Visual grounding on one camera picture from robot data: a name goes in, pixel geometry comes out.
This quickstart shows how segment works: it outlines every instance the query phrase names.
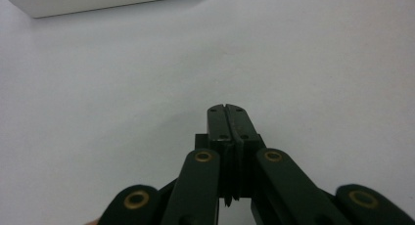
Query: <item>finger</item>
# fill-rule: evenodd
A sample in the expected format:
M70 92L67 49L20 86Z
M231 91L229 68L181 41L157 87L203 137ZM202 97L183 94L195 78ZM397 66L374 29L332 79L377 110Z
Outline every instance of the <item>finger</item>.
M92 221L92 222L89 222L89 223L87 223L87 224L85 224L85 225L97 225L97 224L98 224L98 221L99 221L99 219L94 220L94 221Z

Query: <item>white table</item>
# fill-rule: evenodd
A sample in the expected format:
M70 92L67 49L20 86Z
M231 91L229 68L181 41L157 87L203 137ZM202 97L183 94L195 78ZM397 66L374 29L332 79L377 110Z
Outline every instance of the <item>white table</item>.
M320 188L415 218L415 0L166 0L34 20L0 0L1 224L83 224L245 108ZM250 201L220 224L253 224Z

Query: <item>brass grommet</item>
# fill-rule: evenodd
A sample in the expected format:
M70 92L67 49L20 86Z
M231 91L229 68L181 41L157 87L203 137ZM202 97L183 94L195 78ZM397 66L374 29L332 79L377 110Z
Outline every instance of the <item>brass grommet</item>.
M213 156L208 152L199 152L195 155L195 160L198 162L208 162L213 159Z
M283 159L283 156L276 151L268 151L265 153L265 158L269 161L278 162Z
M375 197L363 191L351 191L350 193L348 193L348 196L354 203L357 203L362 207L375 208L379 204L378 200Z
M150 196L143 190L135 191L128 195L124 200L124 206L128 209L137 209L146 205L150 200Z

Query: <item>brass rivet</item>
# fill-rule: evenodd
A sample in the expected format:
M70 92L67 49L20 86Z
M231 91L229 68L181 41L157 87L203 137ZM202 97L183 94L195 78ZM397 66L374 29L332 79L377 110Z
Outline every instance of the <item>brass rivet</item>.
M150 200L150 196L143 190L135 191L128 195L124 200L124 206L128 209L137 209L146 205Z
M195 159L198 162L208 162L213 159L213 156L208 152L199 152L199 153L196 153Z
M273 161L273 162L278 162L281 159L283 159L281 154L279 154L278 152L275 152L275 151L266 152L265 153L265 158L268 159L269 161Z
M348 196L354 203L357 203L362 207L375 208L379 204L378 200L375 197L363 191L351 191L348 193Z

